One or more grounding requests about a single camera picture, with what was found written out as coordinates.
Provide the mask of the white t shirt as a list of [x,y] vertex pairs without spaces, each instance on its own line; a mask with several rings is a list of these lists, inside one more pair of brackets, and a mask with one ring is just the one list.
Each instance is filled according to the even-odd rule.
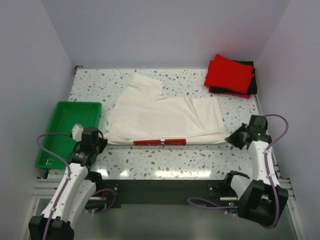
[[165,97],[160,80],[140,74],[117,99],[104,135],[112,145],[153,140],[214,145],[227,136],[216,97]]

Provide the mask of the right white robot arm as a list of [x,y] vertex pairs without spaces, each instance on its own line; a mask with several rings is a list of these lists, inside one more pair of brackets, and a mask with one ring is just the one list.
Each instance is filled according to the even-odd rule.
[[224,178],[223,192],[230,197],[237,195],[237,214],[240,218],[261,226],[274,228],[286,206],[288,191],[281,187],[272,161],[272,145],[267,134],[265,116],[252,115],[225,140],[238,149],[246,148],[252,160],[252,176],[230,171]]

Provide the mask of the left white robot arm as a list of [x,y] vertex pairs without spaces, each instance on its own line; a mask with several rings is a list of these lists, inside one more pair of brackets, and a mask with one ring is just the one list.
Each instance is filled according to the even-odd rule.
[[28,229],[32,240],[72,240],[74,223],[91,196],[104,190],[102,175],[91,171],[108,141],[97,127],[75,124],[69,135],[76,143],[67,159],[65,172],[53,197],[40,216],[33,216]]

